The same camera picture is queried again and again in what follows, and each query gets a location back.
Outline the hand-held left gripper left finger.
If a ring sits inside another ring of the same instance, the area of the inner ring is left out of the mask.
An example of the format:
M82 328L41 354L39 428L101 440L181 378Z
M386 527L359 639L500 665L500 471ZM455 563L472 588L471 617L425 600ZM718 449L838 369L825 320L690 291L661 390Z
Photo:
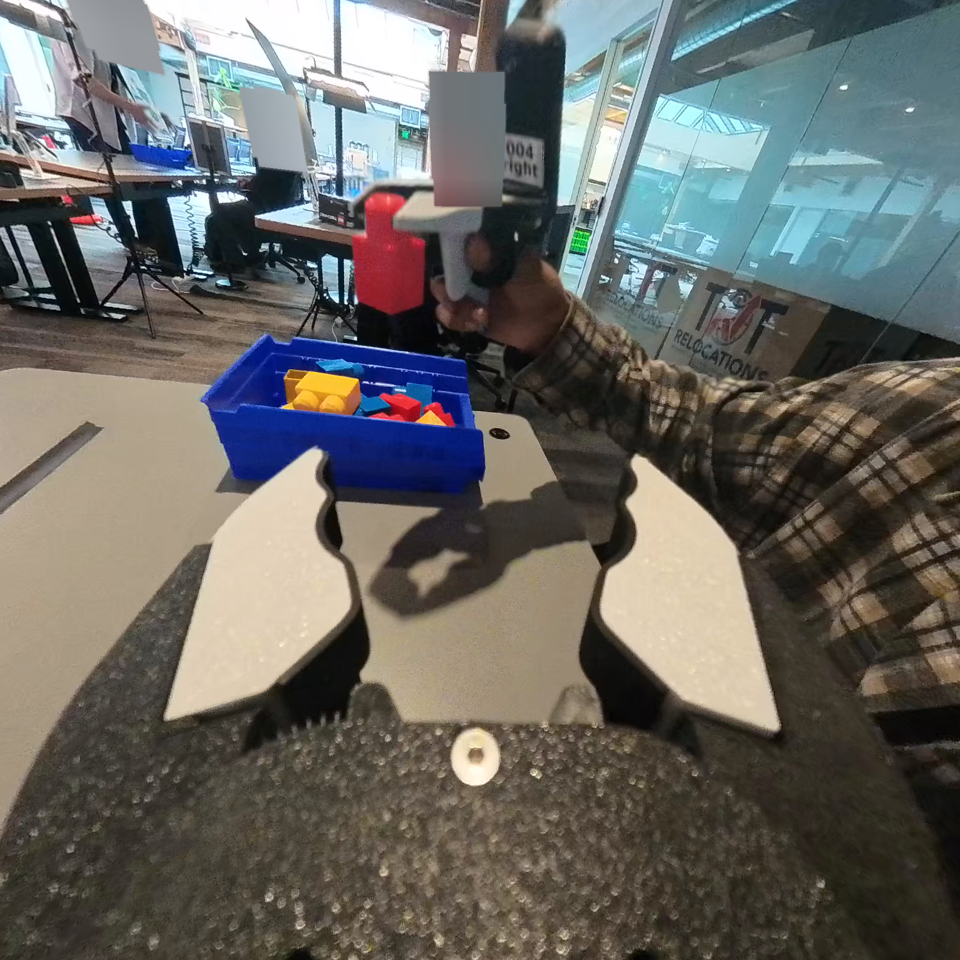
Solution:
M363 621L338 524L329 456L307 449L213 535L165 722L261 706Z

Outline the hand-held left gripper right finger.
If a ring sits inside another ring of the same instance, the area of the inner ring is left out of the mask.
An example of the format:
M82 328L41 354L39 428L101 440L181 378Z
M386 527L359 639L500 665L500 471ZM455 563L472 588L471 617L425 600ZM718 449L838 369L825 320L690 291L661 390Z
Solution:
M666 706L757 736L782 719L738 548L648 459L628 462L596 583L596 626Z

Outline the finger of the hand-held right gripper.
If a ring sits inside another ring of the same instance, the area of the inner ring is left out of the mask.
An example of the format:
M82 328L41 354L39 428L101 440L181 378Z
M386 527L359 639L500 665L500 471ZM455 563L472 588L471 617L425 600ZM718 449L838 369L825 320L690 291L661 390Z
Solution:
M439 205L434 195L411 195L392 215L392 225L409 234L475 234L482 207Z

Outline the red mega block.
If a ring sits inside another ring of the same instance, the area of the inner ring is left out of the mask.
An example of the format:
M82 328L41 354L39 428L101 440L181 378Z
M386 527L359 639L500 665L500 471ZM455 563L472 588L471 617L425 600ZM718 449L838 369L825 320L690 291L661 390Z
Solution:
M394 225L404 204L397 193L369 195L364 228L352 238L357 301L388 316L419 308L425 300L426 242Z

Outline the blue plastic bin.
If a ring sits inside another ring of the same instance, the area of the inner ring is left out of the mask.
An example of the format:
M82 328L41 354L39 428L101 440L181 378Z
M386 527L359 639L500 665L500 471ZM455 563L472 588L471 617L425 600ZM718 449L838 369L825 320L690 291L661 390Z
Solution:
M362 396L410 384L431 388L451 426L402 425L362 414L284 412L291 372L319 374L319 361L360 366ZM200 398L236 479L265 481L306 450L324 451L345 487L461 494L486 472L466 362L348 342L262 336Z

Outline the pile of coloured toy blocks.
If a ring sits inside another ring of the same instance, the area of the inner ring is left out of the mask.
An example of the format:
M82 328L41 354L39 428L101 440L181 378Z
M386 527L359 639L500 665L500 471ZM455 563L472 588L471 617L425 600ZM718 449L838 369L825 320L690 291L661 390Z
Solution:
M344 359L319 359L283 374L286 411L352 416L404 424L458 426L450 404L429 383L380 383L368 368Z

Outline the person's right forearm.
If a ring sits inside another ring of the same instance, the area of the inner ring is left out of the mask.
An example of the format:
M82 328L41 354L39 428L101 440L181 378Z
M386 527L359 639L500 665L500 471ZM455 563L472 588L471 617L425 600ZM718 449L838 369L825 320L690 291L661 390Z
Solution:
M510 347L517 386L711 511L894 743L958 752L958 359L719 378L570 296L544 352Z

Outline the person's right hand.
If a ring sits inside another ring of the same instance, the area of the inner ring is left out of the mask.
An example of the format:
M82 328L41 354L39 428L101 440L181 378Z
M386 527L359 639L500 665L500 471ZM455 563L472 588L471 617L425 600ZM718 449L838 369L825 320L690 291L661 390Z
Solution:
M560 276L543 258L527 253L511 279L487 294L485 304L468 297L451 298L442 276L430 281L436 316L442 326L458 333L479 333L522 354L543 353L563 326L571 295Z

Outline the small wooden desk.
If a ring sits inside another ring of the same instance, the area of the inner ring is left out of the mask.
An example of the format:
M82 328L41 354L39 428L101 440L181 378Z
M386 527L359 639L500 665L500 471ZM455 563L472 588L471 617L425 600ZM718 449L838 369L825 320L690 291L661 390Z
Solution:
M306 281L314 289L307 318L320 314L350 320L354 315L353 240L356 230L320 219L308 204L265 212L254 217L254 226L264 242L282 251L282 258L301 263ZM330 294L325 282L325 261L332 259L336 290Z

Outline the black floor sign display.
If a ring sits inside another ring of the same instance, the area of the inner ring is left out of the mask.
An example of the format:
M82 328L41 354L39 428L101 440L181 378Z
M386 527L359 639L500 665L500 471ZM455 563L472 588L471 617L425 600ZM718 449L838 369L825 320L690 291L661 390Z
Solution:
M590 246L597 217L597 204L587 206L559 205L549 227L546 258L560 268L569 254L583 257Z

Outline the pair of desk monitors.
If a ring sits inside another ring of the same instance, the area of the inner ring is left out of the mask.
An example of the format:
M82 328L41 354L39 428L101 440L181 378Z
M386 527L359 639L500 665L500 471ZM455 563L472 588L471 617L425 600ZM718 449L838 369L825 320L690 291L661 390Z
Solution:
M189 113L186 129L194 166L211 178L232 177L226 128L211 119Z

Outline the printed cardboard box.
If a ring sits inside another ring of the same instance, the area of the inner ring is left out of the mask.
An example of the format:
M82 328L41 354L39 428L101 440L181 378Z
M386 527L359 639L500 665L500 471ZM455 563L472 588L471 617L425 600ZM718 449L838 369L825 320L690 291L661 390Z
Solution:
M714 378L788 377L831 306L723 270L704 270L657 359Z

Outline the black tripod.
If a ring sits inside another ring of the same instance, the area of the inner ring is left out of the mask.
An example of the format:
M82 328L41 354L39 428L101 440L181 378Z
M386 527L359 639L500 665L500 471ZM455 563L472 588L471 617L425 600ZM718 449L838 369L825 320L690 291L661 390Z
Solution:
M113 226L121 245L126 252L126 267L118 282L111 288L98 305L98 315L103 319L110 319L115 322L124 322L131 316L144 313L146 316L147 327L152 339L157 337L154 329L152 314L147 296L147 284L145 277L149 278L159 287L177 297L183 304L197 313L204 316L203 310L188 299L183 293L177 290L163 279L157 270L150 266L143 249L140 247L134 228L129 217L122 206L121 185L116 178L114 171L114 158L120 156L120 151L115 150L111 142L104 135L104 130L100 124L100 107L109 107L114 112L124 112L129 114L137 121L143 121L150 124L149 110L141 103L126 99L115 93L109 86L105 85L101 78L96 75L95 64L96 57L87 48L86 43L81 41L79 29L74 22L71 14L67 10L59 13L63 23L64 43L70 49L70 54L74 61L73 72L71 74L71 92L82 91L85 120L77 121L78 126L82 126L86 136L86 144L90 153L99 154L101 165L105 170L106 182L110 188L110 194L105 198L105 205L112 218ZM142 307L124 308L112 307L109 301L120 290L120 288L130 278L135 277L139 288L139 294L142 301Z

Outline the long wooden desk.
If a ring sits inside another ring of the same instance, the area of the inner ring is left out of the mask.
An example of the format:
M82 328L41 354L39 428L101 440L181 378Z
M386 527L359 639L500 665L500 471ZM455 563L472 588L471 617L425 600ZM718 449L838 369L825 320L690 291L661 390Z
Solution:
M220 193L241 183L234 175L211 177L193 167L168 170L139 163L126 154L115 156L112 162L122 203L166 202L198 191L217 200ZM18 306L118 325L145 315L134 314L124 321L98 315L98 306L108 293L100 294L94 286L72 219L79 214L75 208L78 199L105 200L111 194L101 163L100 154L77 150L55 150L50 158L2 150L2 229L27 229L49 288L46 294L30 292ZM150 266L168 282L159 262L141 249ZM120 310L142 307L137 279L127 280L108 303Z

